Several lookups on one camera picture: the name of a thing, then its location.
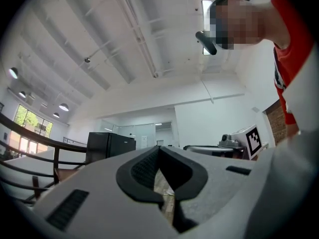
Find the brick wall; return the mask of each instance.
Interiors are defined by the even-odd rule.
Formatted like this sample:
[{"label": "brick wall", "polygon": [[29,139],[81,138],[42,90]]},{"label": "brick wall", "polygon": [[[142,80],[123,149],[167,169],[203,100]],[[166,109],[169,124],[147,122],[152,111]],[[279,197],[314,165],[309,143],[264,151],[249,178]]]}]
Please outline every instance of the brick wall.
[{"label": "brick wall", "polygon": [[286,137],[286,125],[283,109],[278,100],[272,106],[266,109],[266,114],[273,131],[275,144]]}]

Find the window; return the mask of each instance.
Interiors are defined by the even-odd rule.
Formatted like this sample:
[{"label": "window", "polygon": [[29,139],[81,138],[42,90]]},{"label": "window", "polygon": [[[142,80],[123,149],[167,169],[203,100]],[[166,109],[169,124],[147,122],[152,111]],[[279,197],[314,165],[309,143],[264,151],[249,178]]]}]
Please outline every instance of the window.
[{"label": "window", "polygon": [[[22,105],[19,106],[13,121],[27,130],[45,137],[50,137],[53,123],[41,118]],[[10,134],[9,145],[31,154],[47,151],[48,149],[48,146],[34,142],[13,131]]]}]

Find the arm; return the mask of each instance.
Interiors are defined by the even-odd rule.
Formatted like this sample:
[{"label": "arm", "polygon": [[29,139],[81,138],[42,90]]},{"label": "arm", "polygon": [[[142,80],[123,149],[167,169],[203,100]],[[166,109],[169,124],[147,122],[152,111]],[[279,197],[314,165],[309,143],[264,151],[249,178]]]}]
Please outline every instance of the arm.
[{"label": "arm", "polygon": [[276,86],[277,93],[279,96],[280,104],[283,108],[284,115],[285,115],[285,124],[286,124],[286,137],[292,137],[294,136],[298,131],[299,128],[296,124],[295,118],[292,114],[287,113],[286,110],[286,101],[283,98],[283,89],[280,89]]}]

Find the red sleeve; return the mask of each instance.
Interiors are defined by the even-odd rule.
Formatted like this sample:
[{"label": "red sleeve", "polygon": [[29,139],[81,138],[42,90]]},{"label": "red sleeve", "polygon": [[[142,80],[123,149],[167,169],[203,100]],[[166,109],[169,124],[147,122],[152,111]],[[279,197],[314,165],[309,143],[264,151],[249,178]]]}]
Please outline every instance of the red sleeve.
[{"label": "red sleeve", "polygon": [[284,114],[285,114],[285,123],[286,125],[292,125],[292,124],[296,124],[296,121],[295,121],[295,118],[292,114],[289,114],[287,113],[287,109],[286,109],[286,101],[283,97],[283,89],[280,89],[276,86],[275,84],[275,87],[277,89],[277,93],[278,93],[278,96],[279,96],[279,100],[280,100],[280,103],[281,103],[281,107],[283,108],[283,111],[284,111]]}]

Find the floor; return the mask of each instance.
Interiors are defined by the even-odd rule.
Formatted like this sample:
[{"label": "floor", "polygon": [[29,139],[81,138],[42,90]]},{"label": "floor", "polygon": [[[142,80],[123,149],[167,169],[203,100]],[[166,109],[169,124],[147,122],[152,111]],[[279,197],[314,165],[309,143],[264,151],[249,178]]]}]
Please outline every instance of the floor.
[{"label": "floor", "polygon": [[173,223],[174,217],[174,198],[173,190],[170,188],[164,175],[159,170],[155,177],[154,191],[163,195],[164,205],[161,209],[163,215],[167,218],[170,224]]}]

